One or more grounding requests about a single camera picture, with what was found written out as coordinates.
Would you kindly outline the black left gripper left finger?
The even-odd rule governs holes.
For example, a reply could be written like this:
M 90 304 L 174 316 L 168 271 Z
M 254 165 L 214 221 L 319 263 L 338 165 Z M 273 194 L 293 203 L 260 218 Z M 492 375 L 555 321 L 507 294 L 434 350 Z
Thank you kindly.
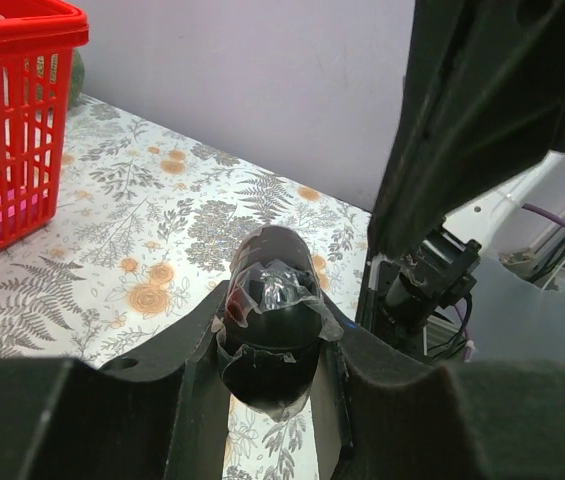
M 0 359 L 0 479 L 220 478 L 227 390 L 211 323 L 226 290 L 101 368 Z

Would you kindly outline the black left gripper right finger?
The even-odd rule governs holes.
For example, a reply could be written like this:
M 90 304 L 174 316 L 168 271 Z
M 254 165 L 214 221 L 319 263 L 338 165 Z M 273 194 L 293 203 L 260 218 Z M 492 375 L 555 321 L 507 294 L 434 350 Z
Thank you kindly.
M 565 363 L 427 366 L 341 312 L 325 479 L 565 479 Z

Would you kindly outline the taped black charging case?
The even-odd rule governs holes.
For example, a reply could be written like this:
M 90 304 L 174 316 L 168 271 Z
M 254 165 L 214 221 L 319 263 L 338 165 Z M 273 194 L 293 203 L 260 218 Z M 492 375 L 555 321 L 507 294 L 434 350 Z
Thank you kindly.
M 230 271 L 212 327 L 219 376 L 242 403 L 284 422 L 304 408 L 322 345 L 338 341 L 343 329 L 295 231 L 257 228 L 236 250 Z

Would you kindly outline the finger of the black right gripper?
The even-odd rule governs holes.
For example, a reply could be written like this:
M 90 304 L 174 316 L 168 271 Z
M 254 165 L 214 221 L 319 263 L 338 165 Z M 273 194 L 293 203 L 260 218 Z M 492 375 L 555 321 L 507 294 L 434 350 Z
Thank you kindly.
M 565 153 L 565 1 L 419 1 L 400 121 L 368 227 L 391 259 Z

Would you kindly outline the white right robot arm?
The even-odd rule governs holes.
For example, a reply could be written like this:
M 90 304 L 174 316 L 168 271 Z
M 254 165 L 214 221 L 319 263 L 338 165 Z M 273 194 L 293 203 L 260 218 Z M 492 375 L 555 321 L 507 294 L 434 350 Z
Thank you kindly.
M 492 241 L 565 153 L 565 1 L 419 1 L 368 227 L 391 259 L 443 221 Z

